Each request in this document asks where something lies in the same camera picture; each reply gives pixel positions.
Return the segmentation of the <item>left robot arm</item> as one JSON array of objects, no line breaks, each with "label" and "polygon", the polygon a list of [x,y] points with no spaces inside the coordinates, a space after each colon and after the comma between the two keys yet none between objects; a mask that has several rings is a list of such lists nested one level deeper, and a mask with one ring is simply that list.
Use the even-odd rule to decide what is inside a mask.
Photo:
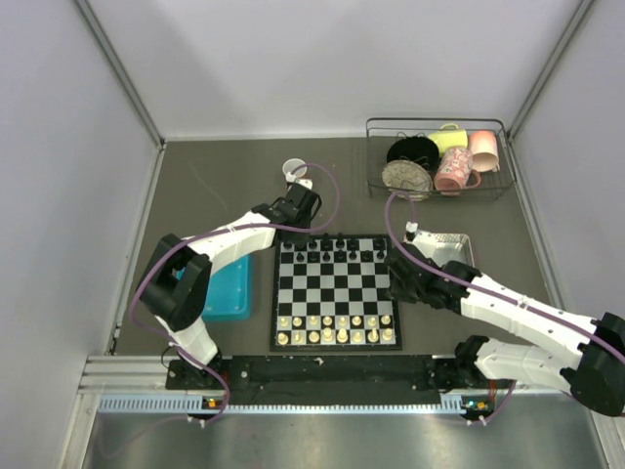
[{"label": "left robot arm", "polygon": [[221,269],[277,242],[304,243],[322,201],[300,184],[273,203],[254,206],[235,221],[207,234],[162,237],[148,261],[128,309],[130,318],[143,304],[157,319],[168,341],[188,362],[187,375],[200,387],[221,378],[220,350],[202,313],[211,277]]}]

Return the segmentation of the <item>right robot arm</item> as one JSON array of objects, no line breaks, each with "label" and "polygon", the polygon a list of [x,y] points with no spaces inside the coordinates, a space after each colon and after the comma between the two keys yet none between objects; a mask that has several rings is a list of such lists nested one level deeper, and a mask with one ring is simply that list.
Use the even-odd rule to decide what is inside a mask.
[{"label": "right robot arm", "polygon": [[623,318],[577,316],[523,296],[468,264],[438,266],[419,250],[404,255],[394,248],[385,264],[389,294],[397,301],[487,322],[525,340],[519,346],[476,336],[459,344],[455,371],[463,384],[517,380],[566,392],[602,415],[623,414]]}]

